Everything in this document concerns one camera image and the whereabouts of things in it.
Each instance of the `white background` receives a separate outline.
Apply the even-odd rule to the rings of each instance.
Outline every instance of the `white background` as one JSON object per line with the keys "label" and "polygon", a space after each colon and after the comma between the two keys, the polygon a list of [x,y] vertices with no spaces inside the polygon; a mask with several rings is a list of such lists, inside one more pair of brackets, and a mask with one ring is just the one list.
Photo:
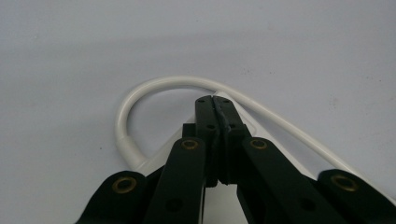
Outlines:
{"label": "white background", "polygon": [[[128,169],[113,135],[122,98],[170,75],[247,93],[396,198],[395,12],[395,1],[1,1],[1,223],[76,222]],[[139,102],[130,129],[147,155],[205,94]],[[330,168],[268,127],[316,174]]]}

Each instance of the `white cable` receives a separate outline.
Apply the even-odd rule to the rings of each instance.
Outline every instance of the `white cable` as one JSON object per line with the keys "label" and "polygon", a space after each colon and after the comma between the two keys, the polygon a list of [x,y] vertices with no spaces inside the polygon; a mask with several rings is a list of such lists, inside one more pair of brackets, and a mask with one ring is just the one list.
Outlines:
{"label": "white cable", "polygon": [[[120,151],[120,154],[127,161],[129,166],[136,170],[140,166],[142,166],[147,158],[141,153],[139,147],[134,142],[133,138],[127,133],[127,119],[128,114],[134,105],[141,97],[146,95],[149,92],[157,91],[161,89],[169,89],[181,86],[193,86],[200,87],[204,89],[208,89],[211,91],[224,91],[227,92],[231,97],[235,99],[236,102],[246,106],[247,108],[253,110],[257,114],[272,120],[279,127],[283,128],[285,131],[302,141],[308,147],[312,148],[315,152],[319,154],[324,160],[328,161],[334,167],[350,172],[364,181],[366,181],[371,186],[374,186],[373,183],[364,178],[359,172],[349,166],[345,161],[332,153],[327,147],[322,145],[318,140],[303,132],[290,122],[282,119],[279,115],[272,112],[268,108],[263,105],[260,105],[258,102],[253,99],[247,97],[245,94],[237,91],[227,85],[222,83],[210,80],[208,78],[203,77],[184,77],[184,76],[173,76],[173,77],[158,77],[152,80],[149,80],[141,85],[137,86],[134,90],[132,90],[122,101],[121,106],[119,108],[115,126],[115,134],[116,134],[116,144],[117,148]],[[387,197],[394,204],[394,200],[390,197]]]}

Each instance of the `brass rivet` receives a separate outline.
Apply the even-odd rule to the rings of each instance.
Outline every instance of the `brass rivet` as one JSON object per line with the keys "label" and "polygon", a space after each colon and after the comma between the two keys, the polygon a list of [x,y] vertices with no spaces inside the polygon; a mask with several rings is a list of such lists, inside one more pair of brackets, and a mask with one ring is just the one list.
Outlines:
{"label": "brass rivet", "polygon": [[331,181],[340,189],[353,192],[358,190],[358,184],[353,180],[344,175],[333,175]]}
{"label": "brass rivet", "polygon": [[194,140],[185,140],[181,143],[181,145],[187,150],[198,148],[198,143]]}
{"label": "brass rivet", "polygon": [[120,177],[113,183],[113,190],[118,194],[128,193],[136,187],[136,179],[129,176]]}
{"label": "brass rivet", "polygon": [[260,139],[253,139],[250,141],[250,145],[254,148],[257,149],[266,149],[267,148],[267,143],[260,140]]}

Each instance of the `brass grommet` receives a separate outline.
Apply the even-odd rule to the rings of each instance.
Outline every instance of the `brass grommet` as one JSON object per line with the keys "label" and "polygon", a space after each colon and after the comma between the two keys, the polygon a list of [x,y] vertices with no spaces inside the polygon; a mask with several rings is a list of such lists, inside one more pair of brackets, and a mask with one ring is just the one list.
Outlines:
{"label": "brass grommet", "polygon": [[118,194],[128,193],[136,187],[136,179],[129,176],[122,176],[113,183],[113,190]]}
{"label": "brass grommet", "polygon": [[198,142],[194,140],[184,140],[181,145],[187,150],[198,148]]}
{"label": "brass grommet", "polygon": [[264,142],[264,141],[262,141],[262,140],[260,140],[260,139],[253,139],[253,140],[251,140],[251,141],[250,141],[250,145],[251,145],[252,147],[254,147],[254,148],[261,149],[261,150],[267,148],[267,143]]}
{"label": "brass grommet", "polygon": [[340,189],[354,192],[358,190],[359,185],[353,180],[344,175],[333,175],[330,180]]}

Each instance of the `white surface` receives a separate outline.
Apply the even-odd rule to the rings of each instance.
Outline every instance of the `white surface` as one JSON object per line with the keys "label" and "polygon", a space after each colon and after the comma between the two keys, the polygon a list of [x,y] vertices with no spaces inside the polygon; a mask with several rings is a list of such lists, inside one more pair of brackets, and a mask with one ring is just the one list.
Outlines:
{"label": "white surface", "polygon": [[[127,169],[113,137],[123,96],[180,74],[254,97],[395,198],[394,11],[394,1],[2,1],[1,222],[75,222]],[[146,97],[130,126],[139,146],[151,155],[205,94]],[[308,168],[330,167],[259,121]]]}

